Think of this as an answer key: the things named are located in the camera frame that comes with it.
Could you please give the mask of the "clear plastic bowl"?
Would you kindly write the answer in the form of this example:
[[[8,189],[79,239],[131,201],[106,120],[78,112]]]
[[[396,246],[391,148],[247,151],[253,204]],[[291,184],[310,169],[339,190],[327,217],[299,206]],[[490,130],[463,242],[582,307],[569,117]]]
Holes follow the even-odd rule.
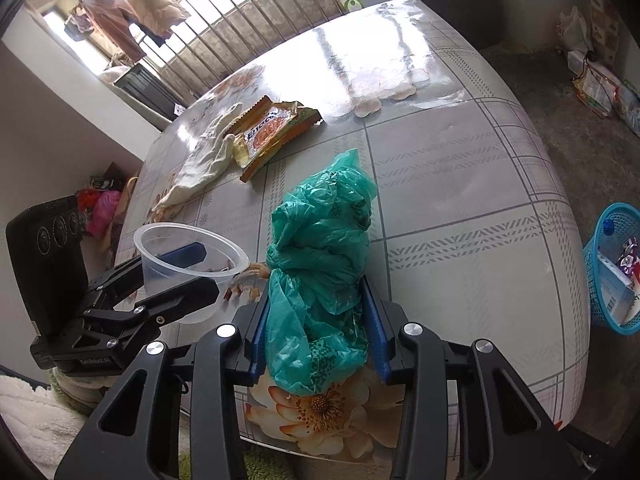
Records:
[[[195,266],[177,268],[160,260],[165,252],[193,242],[202,243],[206,249],[206,258]],[[186,315],[179,320],[180,324],[198,324],[211,318],[221,305],[227,286],[250,264],[244,250],[228,238],[182,223],[158,222],[142,226],[134,232],[134,246],[141,256],[143,286],[148,296],[194,278],[210,278],[218,286],[218,298],[209,301],[203,309]]]

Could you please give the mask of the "green plastic bag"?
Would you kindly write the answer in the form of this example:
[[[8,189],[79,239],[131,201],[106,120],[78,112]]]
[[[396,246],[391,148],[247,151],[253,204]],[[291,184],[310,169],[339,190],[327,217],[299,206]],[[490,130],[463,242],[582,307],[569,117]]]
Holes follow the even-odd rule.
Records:
[[[359,282],[376,194],[358,151],[349,150],[271,214],[267,367],[276,385],[296,396],[325,392],[367,361]]]

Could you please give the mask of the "pink cloth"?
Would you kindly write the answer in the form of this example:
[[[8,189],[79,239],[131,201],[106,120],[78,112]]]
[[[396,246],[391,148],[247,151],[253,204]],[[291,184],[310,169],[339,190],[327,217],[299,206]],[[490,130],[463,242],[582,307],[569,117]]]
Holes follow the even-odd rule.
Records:
[[[84,231],[94,238],[102,238],[115,217],[120,192],[85,188],[76,194],[78,209],[84,218]]]

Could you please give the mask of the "white cloth glove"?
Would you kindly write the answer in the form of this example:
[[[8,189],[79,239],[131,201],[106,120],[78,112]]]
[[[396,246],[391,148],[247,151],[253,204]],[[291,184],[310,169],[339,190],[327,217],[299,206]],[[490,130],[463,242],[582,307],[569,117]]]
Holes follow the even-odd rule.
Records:
[[[230,128],[242,110],[243,104],[235,103],[207,126],[178,171],[174,183],[151,209],[152,214],[167,214],[171,208],[183,205],[228,169],[234,143]]]

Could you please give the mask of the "yellow Enaak snack packet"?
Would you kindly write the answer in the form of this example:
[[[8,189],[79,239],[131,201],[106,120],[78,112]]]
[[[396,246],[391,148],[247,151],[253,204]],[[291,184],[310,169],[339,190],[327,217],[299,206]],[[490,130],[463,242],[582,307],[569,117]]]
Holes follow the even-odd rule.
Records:
[[[230,108],[231,120],[224,130],[233,138],[232,157],[247,183],[281,148],[322,122],[320,112],[301,102],[273,102],[263,96],[244,110],[242,103]]]

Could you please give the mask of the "light blue cardboard box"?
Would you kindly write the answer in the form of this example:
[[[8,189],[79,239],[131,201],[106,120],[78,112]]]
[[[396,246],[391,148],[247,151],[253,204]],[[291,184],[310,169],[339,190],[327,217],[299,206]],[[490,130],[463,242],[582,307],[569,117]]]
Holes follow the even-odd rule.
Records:
[[[617,325],[630,320],[634,306],[634,281],[602,252],[598,252],[598,278],[603,303]]]

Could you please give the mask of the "blue plastic waste basket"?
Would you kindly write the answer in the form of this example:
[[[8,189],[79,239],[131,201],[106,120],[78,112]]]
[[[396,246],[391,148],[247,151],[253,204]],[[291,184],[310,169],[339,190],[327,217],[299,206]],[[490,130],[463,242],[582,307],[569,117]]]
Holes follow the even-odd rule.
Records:
[[[584,253],[593,325],[639,331],[639,211],[614,203],[602,212]]]

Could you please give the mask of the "metal window railing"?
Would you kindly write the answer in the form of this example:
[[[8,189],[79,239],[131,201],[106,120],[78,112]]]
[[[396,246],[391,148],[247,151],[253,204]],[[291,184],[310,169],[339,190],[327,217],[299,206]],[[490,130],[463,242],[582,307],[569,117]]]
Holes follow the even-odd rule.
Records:
[[[342,0],[178,0],[189,12],[160,47],[139,44],[141,65],[192,103],[238,68],[346,13]]]

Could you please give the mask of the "hanging clothes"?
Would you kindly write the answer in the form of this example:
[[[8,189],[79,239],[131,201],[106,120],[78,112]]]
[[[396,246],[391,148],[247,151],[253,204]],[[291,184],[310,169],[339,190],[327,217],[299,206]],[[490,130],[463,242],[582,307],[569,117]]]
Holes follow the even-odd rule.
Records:
[[[88,20],[103,36],[136,64],[145,57],[130,30],[136,25],[159,47],[174,33],[175,26],[190,18],[178,0],[79,0]]]

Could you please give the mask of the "pile of bags on floor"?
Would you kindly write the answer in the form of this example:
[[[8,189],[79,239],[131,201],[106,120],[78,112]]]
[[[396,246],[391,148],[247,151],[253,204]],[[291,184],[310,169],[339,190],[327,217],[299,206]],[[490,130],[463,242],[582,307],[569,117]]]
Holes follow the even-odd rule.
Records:
[[[615,113],[625,125],[639,135],[639,95],[631,84],[620,81],[599,62],[591,62],[578,50],[567,52],[567,66],[574,74],[578,99],[601,118]]]

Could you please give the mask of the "white plastic bag on floor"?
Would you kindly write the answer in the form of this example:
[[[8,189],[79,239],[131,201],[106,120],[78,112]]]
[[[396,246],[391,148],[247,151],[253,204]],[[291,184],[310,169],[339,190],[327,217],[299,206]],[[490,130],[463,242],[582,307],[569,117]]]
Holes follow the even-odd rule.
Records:
[[[587,21],[577,6],[573,6],[569,14],[560,13],[555,31],[559,46],[565,52],[587,54],[592,49]]]

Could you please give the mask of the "patterned tall box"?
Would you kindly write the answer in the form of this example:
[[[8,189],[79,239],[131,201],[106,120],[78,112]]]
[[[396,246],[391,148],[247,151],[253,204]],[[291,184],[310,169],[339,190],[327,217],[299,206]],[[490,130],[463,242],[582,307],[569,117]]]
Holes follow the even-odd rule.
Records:
[[[593,50],[612,70],[620,40],[620,14],[610,0],[590,0],[590,21]]]

